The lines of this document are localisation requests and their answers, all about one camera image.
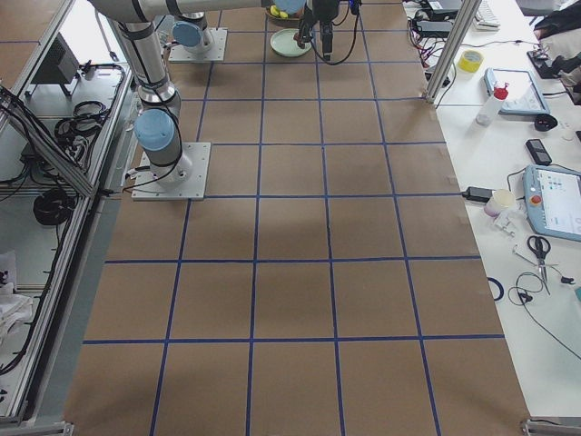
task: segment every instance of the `white bottle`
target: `white bottle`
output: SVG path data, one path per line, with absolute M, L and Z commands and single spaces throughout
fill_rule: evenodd
M 501 88 L 495 84 L 494 93 L 484 103 L 478 115 L 476 115 L 476 122 L 478 124 L 486 127 L 497 117 L 498 111 L 500 111 L 502 104 L 508 97 L 507 86 L 508 84 L 505 84 L 504 88 Z

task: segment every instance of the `tape roll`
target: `tape roll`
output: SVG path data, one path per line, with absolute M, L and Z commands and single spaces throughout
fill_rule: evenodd
M 484 61 L 484 56 L 476 50 L 466 50 L 458 60 L 458 68 L 475 73 Z

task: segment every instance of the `metal base plate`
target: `metal base plate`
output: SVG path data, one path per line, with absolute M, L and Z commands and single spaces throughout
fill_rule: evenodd
M 170 62 L 186 64 L 186 63 L 203 63 L 216 62 L 224 60 L 224 53 L 226 52 L 226 36 L 228 29 L 219 27 L 217 29 L 210 29 L 210 33 L 214 37 L 214 45 L 207 52 L 195 54 L 188 52 L 181 45 L 172 47 L 170 52 Z
M 189 178 L 174 186 L 161 186 L 153 180 L 151 172 L 137 174 L 135 184 L 148 183 L 143 187 L 133 189 L 132 198 L 136 201 L 159 200 L 203 200 L 210 163 L 210 143 L 183 143 L 183 153 L 192 161 L 192 174 Z M 147 155 L 143 153 L 140 165 L 149 165 Z

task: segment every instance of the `white table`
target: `white table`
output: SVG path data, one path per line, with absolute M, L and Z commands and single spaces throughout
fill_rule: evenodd
M 465 43 L 535 41 L 514 0 L 488 2 L 502 23 L 500 31 L 484 33 L 471 28 Z M 474 74 L 458 70 L 456 82 L 438 108 L 438 118 L 462 189 L 469 185 L 507 188 L 509 173 L 533 163 L 525 148 L 525 141 L 531 138 L 543 141 L 554 163 L 581 170 L 581 142 L 576 136 L 564 139 L 570 138 L 572 133 L 564 123 L 568 123 L 570 129 L 581 130 L 581 107 L 574 106 L 567 95 L 547 98 L 551 113 L 561 122 L 547 133 L 537 132 L 531 120 L 513 121 L 501 117 L 488 128 L 474 122 L 479 107 L 487 99 L 482 80 L 484 69 L 495 66 L 534 71 L 526 56 L 531 47 L 502 44 L 478 48 L 484 55 L 484 64 Z M 557 80 L 539 78 L 538 82 L 544 93 L 564 89 Z M 511 178 L 517 196 L 522 195 L 521 180 L 519 176 Z M 526 247 L 527 237 L 533 232 L 524 214 L 512 214 L 515 236 L 511 237 L 493 224 L 481 204 L 467 202 L 466 207 L 488 276 L 500 280 L 507 290 L 520 273 L 536 270 L 512 253 L 517 245 L 519 253 L 535 260 Z M 564 275 L 575 277 L 577 286 L 581 286 L 581 243 L 557 238 L 549 240 L 553 248 L 547 262 L 558 263 L 557 268 Z M 577 286 L 561 284 L 558 274 L 550 269 L 547 274 L 551 295 L 545 292 L 535 295 L 527 307 L 555 336 L 581 353 L 581 302 L 574 294 Z M 496 295 L 494 285 L 491 289 Z M 497 303 L 497 310 L 531 415 L 581 417 L 581 361 L 543 332 L 522 307 L 512 304 L 506 296 Z

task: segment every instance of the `tablet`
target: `tablet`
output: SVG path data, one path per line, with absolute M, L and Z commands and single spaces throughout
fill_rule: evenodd
M 506 115 L 538 115 L 550 114 L 547 101 L 528 70 L 504 70 L 487 68 L 484 82 L 488 94 L 494 92 L 494 85 L 508 84 L 508 98 L 500 109 Z
M 533 230 L 581 242 L 581 173 L 529 165 L 523 182 Z

